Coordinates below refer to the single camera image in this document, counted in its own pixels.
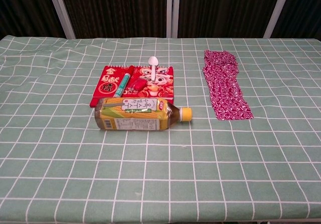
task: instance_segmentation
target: pink scarf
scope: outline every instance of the pink scarf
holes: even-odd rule
[[[253,114],[237,83],[235,56],[227,51],[205,50],[203,73],[210,89],[212,107],[218,120],[248,120]]]

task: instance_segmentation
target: yellow bottle cap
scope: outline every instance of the yellow bottle cap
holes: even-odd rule
[[[181,121],[191,121],[192,120],[192,109],[190,107],[182,107],[180,109]]]

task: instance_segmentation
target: plastic bottle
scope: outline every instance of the plastic bottle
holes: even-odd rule
[[[160,97],[102,98],[95,120],[103,130],[165,130],[179,121],[191,121],[192,109],[177,108]]]

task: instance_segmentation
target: white pole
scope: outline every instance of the white pole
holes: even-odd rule
[[[172,37],[173,0],[167,0],[166,37]]]
[[[67,39],[76,39],[64,0],[52,0]]]
[[[177,38],[179,30],[180,0],[173,0],[173,38]]]
[[[277,23],[277,20],[279,19],[279,16],[281,14],[281,11],[283,9],[284,3],[286,0],[277,0],[273,13],[271,15],[269,24],[266,27],[265,33],[264,33],[264,38],[270,38],[272,35],[272,32],[274,30],[274,27]]]

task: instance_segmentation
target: red paper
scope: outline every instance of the red paper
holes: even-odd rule
[[[100,98],[113,97],[124,74],[128,72],[128,69],[129,67],[105,66],[94,91],[90,107],[96,107]],[[134,73],[121,97],[163,97],[170,103],[174,103],[173,76],[174,71],[172,67],[156,67],[156,80],[155,83],[153,83],[151,81],[151,68],[135,66]],[[128,87],[131,86],[137,78],[146,79],[146,86],[140,91],[130,91]]]

